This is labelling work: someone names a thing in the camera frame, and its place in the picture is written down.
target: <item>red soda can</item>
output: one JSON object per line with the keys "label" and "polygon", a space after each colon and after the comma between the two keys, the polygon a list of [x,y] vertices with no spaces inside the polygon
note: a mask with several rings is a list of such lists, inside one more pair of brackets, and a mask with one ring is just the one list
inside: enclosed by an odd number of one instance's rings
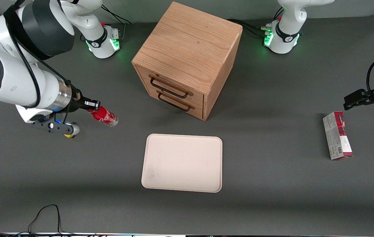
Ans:
{"label": "red soda can", "polygon": [[118,123],[118,117],[109,110],[105,109],[103,106],[100,106],[99,110],[97,111],[88,110],[87,112],[89,112],[95,120],[98,120],[99,122],[110,127],[113,127]]}

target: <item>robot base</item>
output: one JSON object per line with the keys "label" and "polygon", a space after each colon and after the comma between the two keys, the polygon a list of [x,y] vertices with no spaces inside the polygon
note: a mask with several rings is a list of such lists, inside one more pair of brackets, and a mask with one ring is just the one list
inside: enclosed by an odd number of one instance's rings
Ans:
{"label": "robot base", "polygon": [[111,57],[115,52],[121,49],[119,40],[119,30],[110,26],[104,26],[107,30],[107,39],[99,48],[95,48],[86,41],[89,51],[95,55],[96,58],[105,59]]}
{"label": "robot base", "polygon": [[[278,20],[275,20],[272,23],[266,24],[266,27],[275,29],[278,22]],[[265,37],[264,45],[267,48],[270,48],[270,50],[276,54],[286,54],[291,51],[295,45],[297,45],[297,40],[299,37],[300,35],[298,34],[298,36],[295,39],[292,39],[291,42],[284,42],[283,39],[276,33],[276,30],[271,30]]]}

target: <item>wooden drawer cabinet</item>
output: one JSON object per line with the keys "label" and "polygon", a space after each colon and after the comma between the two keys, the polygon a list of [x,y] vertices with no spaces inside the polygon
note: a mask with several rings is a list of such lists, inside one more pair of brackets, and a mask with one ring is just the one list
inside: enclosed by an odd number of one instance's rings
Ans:
{"label": "wooden drawer cabinet", "polygon": [[173,2],[132,63],[151,97],[206,120],[231,72],[242,31]]}

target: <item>metal handle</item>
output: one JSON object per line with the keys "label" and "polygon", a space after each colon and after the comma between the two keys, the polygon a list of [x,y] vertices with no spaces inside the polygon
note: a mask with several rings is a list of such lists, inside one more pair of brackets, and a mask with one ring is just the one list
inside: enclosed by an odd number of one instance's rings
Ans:
{"label": "metal handle", "polygon": [[164,92],[170,93],[171,95],[176,96],[176,97],[178,97],[180,99],[185,99],[188,96],[188,92],[186,92],[186,94],[184,96],[182,96],[182,95],[179,95],[177,93],[173,93],[172,91],[167,90],[167,89],[165,89],[165,88],[163,88],[161,86],[158,86],[158,85],[156,85],[156,84],[153,83],[154,80],[155,80],[155,78],[152,77],[152,79],[150,80],[150,84],[152,84],[152,86],[154,86],[156,88],[159,88],[159,89],[163,90]]}
{"label": "metal handle", "polygon": [[183,109],[183,108],[181,108],[181,107],[179,107],[179,106],[177,106],[177,105],[175,105],[175,104],[172,104],[172,103],[169,102],[169,101],[166,101],[166,100],[162,99],[162,98],[160,97],[161,95],[162,95],[162,93],[159,93],[159,95],[158,95],[158,99],[159,99],[160,101],[164,102],[165,104],[169,104],[170,106],[173,106],[173,107],[175,107],[175,108],[177,108],[177,109],[179,109],[179,110],[181,110],[181,111],[184,111],[184,112],[188,112],[188,111],[190,111],[191,106],[189,106],[187,109]]}

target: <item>red and white box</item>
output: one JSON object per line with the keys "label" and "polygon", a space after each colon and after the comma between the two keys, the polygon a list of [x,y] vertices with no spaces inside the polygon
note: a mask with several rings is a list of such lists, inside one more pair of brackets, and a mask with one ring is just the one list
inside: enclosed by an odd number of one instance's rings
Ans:
{"label": "red and white box", "polygon": [[343,114],[343,112],[333,112],[323,118],[330,159],[334,161],[353,156],[351,145],[345,132]]}

